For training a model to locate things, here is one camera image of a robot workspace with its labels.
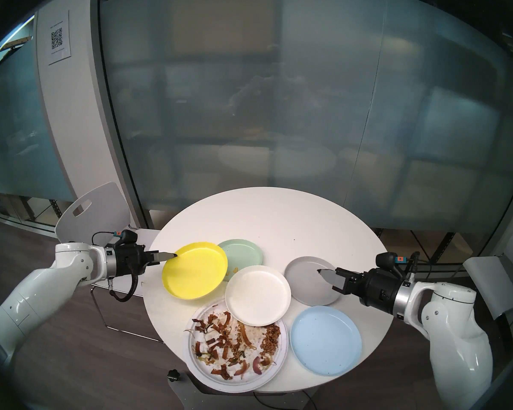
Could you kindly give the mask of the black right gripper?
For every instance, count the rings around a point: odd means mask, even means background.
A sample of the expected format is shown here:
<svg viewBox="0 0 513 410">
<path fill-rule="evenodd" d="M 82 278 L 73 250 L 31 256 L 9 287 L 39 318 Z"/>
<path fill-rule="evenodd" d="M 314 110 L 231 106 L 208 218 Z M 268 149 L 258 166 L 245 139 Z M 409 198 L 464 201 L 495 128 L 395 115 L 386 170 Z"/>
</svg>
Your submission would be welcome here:
<svg viewBox="0 0 513 410">
<path fill-rule="evenodd" d="M 405 279 L 397 269 L 373 268 L 354 273 L 341 268 L 322 268 L 318 273 L 338 293 L 356 295 L 361 304 L 390 315 L 393 315 L 395 299 Z"/>
</svg>

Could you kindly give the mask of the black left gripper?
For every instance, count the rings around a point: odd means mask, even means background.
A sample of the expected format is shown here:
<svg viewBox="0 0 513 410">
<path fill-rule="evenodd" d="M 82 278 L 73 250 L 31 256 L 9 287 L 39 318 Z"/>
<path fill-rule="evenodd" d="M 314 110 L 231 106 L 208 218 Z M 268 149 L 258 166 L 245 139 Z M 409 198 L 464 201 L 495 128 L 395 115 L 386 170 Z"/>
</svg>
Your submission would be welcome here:
<svg viewBox="0 0 513 410">
<path fill-rule="evenodd" d="M 134 274 L 139 276 L 146 267 L 176 258 L 177 254 L 158 251 L 146 251 L 145 244 L 116 242 L 112 245 L 114 258 L 110 260 L 110 277 Z"/>
</svg>

